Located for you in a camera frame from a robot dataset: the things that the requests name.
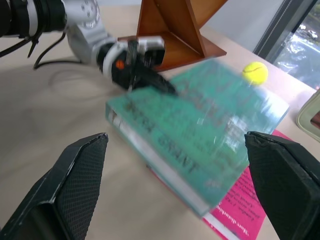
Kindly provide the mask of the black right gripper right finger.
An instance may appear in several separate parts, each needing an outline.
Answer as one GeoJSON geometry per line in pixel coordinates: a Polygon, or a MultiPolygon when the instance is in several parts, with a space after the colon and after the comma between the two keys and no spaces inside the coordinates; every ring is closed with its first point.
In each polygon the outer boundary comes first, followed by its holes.
{"type": "Polygon", "coordinates": [[[320,163],[301,144],[266,133],[245,134],[257,198],[281,240],[320,238],[320,163]]]}

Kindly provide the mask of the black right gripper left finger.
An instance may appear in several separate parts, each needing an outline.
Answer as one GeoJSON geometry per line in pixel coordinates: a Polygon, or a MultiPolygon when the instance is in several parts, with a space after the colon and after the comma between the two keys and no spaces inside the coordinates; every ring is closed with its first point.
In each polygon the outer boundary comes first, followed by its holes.
{"type": "Polygon", "coordinates": [[[68,145],[0,231],[2,240],[84,240],[100,195],[108,135],[68,145]]]}

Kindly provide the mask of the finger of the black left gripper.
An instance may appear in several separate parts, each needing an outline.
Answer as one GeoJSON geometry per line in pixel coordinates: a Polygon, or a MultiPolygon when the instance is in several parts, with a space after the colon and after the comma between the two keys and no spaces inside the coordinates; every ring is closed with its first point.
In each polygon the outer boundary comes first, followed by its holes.
{"type": "Polygon", "coordinates": [[[158,91],[177,96],[176,87],[155,70],[144,65],[136,66],[136,87],[153,87],[158,91]]]}

